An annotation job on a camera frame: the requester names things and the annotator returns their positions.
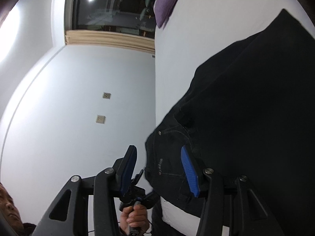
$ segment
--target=white mattress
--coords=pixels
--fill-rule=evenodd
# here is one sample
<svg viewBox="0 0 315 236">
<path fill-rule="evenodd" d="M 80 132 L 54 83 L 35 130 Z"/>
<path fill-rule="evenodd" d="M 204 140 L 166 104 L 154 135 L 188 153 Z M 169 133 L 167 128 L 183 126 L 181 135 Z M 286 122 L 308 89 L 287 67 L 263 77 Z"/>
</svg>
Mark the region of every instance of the white mattress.
<svg viewBox="0 0 315 236">
<path fill-rule="evenodd" d="M 168 23 L 155 33 L 157 125 L 185 94 L 200 64 L 265 29 L 282 8 L 315 36 L 315 27 L 297 0 L 178 0 Z M 162 209 L 168 224 L 188 236 L 196 234 L 198 219 L 187 218 L 170 203 Z"/>
</svg>

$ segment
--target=person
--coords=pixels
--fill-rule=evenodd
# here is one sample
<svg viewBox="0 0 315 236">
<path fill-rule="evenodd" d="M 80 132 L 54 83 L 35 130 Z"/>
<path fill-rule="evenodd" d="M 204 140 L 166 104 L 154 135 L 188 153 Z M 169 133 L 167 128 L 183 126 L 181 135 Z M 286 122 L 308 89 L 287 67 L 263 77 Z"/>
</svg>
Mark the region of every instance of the person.
<svg viewBox="0 0 315 236">
<path fill-rule="evenodd" d="M 0 210 L 2 215 L 10 224 L 12 229 L 18 236 L 30 236 L 35 230 L 35 225 L 31 223 L 22 223 L 20 213 L 14 205 L 13 198 L 7 192 L 3 184 L 0 183 Z M 120 231 L 122 235 L 129 234 L 129 226 L 140 227 L 142 236 L 149 228 L 149 221 L 147 218 L 147 211 L 145 206 L 136 205 L 133 207 L 126 207 L 123 209 L 120 216 Z"/>
</svg>

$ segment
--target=silver bolt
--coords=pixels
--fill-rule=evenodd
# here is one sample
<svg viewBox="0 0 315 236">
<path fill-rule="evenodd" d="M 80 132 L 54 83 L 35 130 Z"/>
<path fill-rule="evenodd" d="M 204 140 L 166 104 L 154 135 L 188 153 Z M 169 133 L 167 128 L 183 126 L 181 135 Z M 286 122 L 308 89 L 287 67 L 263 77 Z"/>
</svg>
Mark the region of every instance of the silver bolt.
<svg viewBox="0 0 315 236">
<path fill-rule="evenodd" d="M 106 168 L 105 169 L 105 173 L 106 174 L 111 174 L 111 173 L 113 173 L 114 172 L 114 169 L 113 168 Z"/>
<path fill-rule="evenodd" d="M 241 175 L 240 177 L 239 177 L 239 179 L 240 179 L 240 181 L 242 181 L 242 182 L 246 182 L 247 181 L 247 176 L 245 176 L 245 175 Z"/>
<path fill-rule="evenodd" d="M 79 181 L 79 176 L 73 176 L 72 178 L 71 178 L 71 182 L 78 182 Z"/>
<path fill-rule="evenodd" d="M 211 169 L 211 168 L 206 168 L 206 169 L 204 169 L 204 172 L 205 172 L 206 174 L 208 174 L 208 175 L 212 175 L 213 172 L 214 172 L 214 170 Z"/>
</svg>

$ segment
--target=blue gripper pad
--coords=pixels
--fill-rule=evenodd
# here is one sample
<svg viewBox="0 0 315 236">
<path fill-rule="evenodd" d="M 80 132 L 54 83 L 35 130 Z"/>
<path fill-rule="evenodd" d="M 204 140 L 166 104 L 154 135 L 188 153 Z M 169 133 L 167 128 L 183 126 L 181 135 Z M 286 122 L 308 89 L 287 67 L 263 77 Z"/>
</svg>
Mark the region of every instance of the blue gripper pad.
<svg viewBox="0 0 315 236">
<path fill-rule="evenodd" d="M 117 172 L 117 174 L 121 176 L 119 192 L 122 196 L 128 191 L 136 161 L 137 148 L 130 145 L 119 167 L 119 172 Z"/>
<path fill-rule="evenodd" d="M 196 198 L 198 198 L 199 193 L 200 193 L 200 189 L 198 185 L 198 176 L 185 146 L 183 146 L 181 149 L 181 160 L 182 160 L 182 165 L 184 167 L 184 171 L 186 174 L 190 191 L 194 194 Z"/>
</svg>

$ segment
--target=wall switch plate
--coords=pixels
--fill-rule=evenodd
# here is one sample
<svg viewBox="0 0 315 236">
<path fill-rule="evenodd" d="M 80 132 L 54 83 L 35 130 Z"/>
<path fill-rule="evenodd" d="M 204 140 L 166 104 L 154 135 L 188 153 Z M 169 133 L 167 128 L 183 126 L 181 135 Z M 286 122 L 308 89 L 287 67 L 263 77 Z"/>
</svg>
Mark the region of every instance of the wall switch plate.
<svg viewBox="0 0 315 236">
<path fill-rule="evenodd" d="M 106 92 L 104 92 L 103 98 L 110 99 L 110 98 L 111 98 L 111 93 L 106 93 Z"/>
<path fill-rule="evenodd" d="M 106 118 L 105 116 L 98 115 L 97 118 L 96 118 L 96 122 L 104 124 L 105 123 L 105 118 Z"/>
</svg>

